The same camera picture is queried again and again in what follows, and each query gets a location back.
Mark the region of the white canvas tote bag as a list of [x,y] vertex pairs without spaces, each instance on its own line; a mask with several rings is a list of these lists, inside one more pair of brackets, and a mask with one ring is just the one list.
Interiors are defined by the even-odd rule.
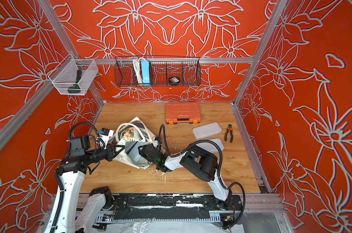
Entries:
[[111,138],[115,139],[118,146],[124,146],[124,150],[114,158],[115,161],[144,170],[151,166],[151,163],[140,155],[139,149],[146,145],[157,147],[159,139],[138,117],[119,125]]

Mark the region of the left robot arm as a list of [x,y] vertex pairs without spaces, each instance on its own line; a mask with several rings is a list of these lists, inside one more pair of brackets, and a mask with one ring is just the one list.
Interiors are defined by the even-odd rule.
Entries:
[[102,233],[104,230],[94,226],[102,210],[117,208],[109,187],[93,189],[82,212],[77,215],[80,189],[87,173],[91,174],[91,164],[99,165],[102,160],[111,162],[124,146],[110,144],[113,130],[97,130],[91,123],[86,123],[93,130],[93,135],[72,137],[74,125],[68,133],[68,150],[58,168],[54,171],[57,182],[57,194],[52,213],[46,224],[46,233]]

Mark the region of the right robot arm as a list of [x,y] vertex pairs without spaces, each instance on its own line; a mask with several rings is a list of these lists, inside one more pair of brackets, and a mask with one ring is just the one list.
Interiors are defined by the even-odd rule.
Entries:
[[[225,184],[221,176],[223,154],[217,143],[211,140],[198,140],[189,144],[184,150],[171,154],[167,144],[165,126],[161,125],[159,134],[163,139],[156,137],[158,144],[146,144],[138,147],[139,155],[147,160],[150,165],[155,165],[157,170],[164,173],[184,168],[199,180],[206,182],[213,193],[213,202],[207,201],[206,205],[214,209],[226,209],[232,207],[233,214],[220,224],[223,230],[231,231],[241,220],[245,206],[246,194],[241,183],[232,182]],[[242,197],[238,204],[239,214],[236,216],[236,207],[231,202],[232,188],[237,185],[242,191]]]

